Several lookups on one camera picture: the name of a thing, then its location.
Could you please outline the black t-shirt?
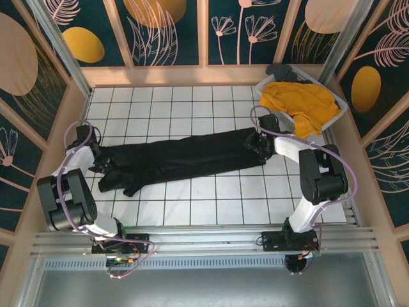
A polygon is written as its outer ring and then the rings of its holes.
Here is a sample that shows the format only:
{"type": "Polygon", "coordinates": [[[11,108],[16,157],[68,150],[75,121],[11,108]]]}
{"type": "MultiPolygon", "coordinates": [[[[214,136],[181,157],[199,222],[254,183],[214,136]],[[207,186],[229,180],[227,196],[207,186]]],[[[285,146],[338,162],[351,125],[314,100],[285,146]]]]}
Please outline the black t-shirt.
{"type": "Polygon", "coordinates": [[[254,128],[216,134],[156,141],[153,143],[109,146],[112,169],[98,188],[104,193],[121,189],[132,197],[146,185],[186,180],[262,166],[268,159],[245,146],[254,128]]]}

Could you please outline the yellow t-shirt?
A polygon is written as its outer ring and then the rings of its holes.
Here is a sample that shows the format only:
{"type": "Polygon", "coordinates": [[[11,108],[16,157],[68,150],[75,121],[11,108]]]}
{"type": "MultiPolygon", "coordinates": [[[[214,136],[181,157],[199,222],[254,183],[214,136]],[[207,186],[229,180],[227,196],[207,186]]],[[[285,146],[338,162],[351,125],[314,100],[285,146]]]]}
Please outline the yellow t-shirt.
{"type": "Polygon", "coordinates": [[[328,89],[309,83],[271,82],[264,87],[260,104],[291,116],[301,139],[321,134],[324,124],[341,112],[328,89]]]}

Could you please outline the gray t-shirt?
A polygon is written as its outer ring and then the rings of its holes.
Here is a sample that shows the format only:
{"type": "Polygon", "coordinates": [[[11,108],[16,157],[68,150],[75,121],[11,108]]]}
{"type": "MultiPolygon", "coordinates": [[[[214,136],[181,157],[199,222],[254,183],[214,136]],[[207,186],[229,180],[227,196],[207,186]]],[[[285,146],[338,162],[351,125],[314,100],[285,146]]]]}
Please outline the gray t-shirt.
{"type": "Polygon", "coordinates": [[[300,84],[312,84],[311,80],[299,79],[293,71],[292,66],[282,63],[272,63],[267,66],[265,73],[268,75],[267,81],[289,82],[300,84]]]}

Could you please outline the white plastic laundry basket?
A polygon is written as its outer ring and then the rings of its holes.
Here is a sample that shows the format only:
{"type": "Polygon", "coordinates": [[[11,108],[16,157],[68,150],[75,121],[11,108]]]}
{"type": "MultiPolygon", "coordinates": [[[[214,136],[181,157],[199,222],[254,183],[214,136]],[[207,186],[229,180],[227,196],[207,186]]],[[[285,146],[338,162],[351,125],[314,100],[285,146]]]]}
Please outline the white plastic laundry basket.
{"type": "MultiPolygon", "coordinates": [[[[308,74],[308,72],[303,71],[301,68],[297,67],[296,65],[290,65],[292,71],[297,74],[297,80],[298,81],[311,81],[313,84],[317,84],[321,87],[324,87],[324,85],[322,83],[320,83],[319,81],[316,80],[316,78],[314,76],[311,76],[310,74],[308,74]]],[[[257,83],[256,85],[256,92],[261,95],[262,91],[264,89],[264,87],[275,81],[275,77],[274,75],[268,75],[267,77],[265,77],[264,79],[262,79],[259,83],[257,83]]],[[[339,96],[337,96],[333,91],[331,91],[331,94],[333,95],[334,99],[335,99],[335,103],[338,106],[338,108],[340,109],[340,111],[332,118],[330,119],[328,122],[326,122],[325,124],[322,125],[321,131],[323,132],[324,130],[326,130],[327,128],[329,128],[332,124],[334,124],[338,119],[340,119],[343,114],[348,110],[348,104],[339,96]]],[[[276,115],[276,117],[278,117],[279,121],[282,122],[283,124],[285,124],[290,131],[294,131],[295,130],[295,124],[294,121],[292,119],[292,117],[288,114],[286,114],[285,112],[278,112],[278,111],[274,111],[274,114],[276,115]]]]}

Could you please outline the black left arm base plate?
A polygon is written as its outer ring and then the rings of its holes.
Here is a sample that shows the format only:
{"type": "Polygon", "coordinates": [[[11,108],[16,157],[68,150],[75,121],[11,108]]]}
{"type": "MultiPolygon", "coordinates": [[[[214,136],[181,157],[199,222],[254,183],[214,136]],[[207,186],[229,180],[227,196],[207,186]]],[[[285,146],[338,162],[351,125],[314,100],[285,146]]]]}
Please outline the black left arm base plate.
{"type": "Polygon", "coordinates": [[[146,254],[150,236],[147,233],[131,233],[127,235],[127,242],[117,240],[93,241],[91,253],[105,255],[131,255],[146,254]]]}

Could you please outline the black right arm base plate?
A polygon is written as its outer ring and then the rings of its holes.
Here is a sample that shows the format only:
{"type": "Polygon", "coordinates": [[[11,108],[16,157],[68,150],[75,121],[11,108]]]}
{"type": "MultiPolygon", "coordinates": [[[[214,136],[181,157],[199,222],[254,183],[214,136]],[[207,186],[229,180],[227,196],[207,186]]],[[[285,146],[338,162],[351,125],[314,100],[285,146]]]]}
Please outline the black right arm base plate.
{"type": "Polygon", "coordinates": [[[262,232],[263,251],[303,251],[318,250],[318,236],[314,230],[304,233],[294,233],[292,230],[279,232],[262,232]]]}

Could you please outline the aluminum mounting rail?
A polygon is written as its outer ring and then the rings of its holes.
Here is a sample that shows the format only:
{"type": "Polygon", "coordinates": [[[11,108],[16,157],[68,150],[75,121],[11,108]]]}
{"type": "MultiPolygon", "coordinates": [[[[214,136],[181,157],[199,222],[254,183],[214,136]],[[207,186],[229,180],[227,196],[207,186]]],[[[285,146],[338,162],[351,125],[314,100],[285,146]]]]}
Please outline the aluminum mounting rail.
{"type": "MultiPolygon", "coordinates": [[[[136,226],[128,234],[147,233],[155,244],[155,256],[260,255],[256,239],[262,232],[278,232],[277,225],[136,226]]],[[[324,225],[321,252],[355,253],[378,250],[374,231],[355,225],[324,225]]],[[[79,233],[36,234],[31,256],[89,256],[89,236],[79,233]]]]}

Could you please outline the aluminum frame post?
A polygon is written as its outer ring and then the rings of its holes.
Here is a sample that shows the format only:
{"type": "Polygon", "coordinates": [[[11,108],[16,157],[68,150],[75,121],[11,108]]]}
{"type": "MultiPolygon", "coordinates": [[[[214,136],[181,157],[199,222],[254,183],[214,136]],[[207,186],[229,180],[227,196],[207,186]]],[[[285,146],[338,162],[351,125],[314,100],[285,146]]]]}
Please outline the aluminum frame post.
{"type": "Polygon", "coordinates": [[[71,73],[75,83],[82,91],[84,96],[89,98],[91,95],[91,86],[87,82],[85,75],[82,73],[81,67],[79,66],[77,60],[71,53],[57,24],[53,21],[45,3],[43,0],[26,0],[26,2],[34,16],[38,19],[47,37],[54,45],[57,53],[60,55],[63,63],[65,64],[65,67],[71,73]]]}
{"type": "Polygon", "coordinates": [[[318,81],[324,85],[328,84],[333,76],[339,62],[342,60],[348,47],[355,38],[360,26],[367,17],[374,0],[358,0],[348,17],[343,30],[331,49],[326,62],[323,65],[318,81]]]}

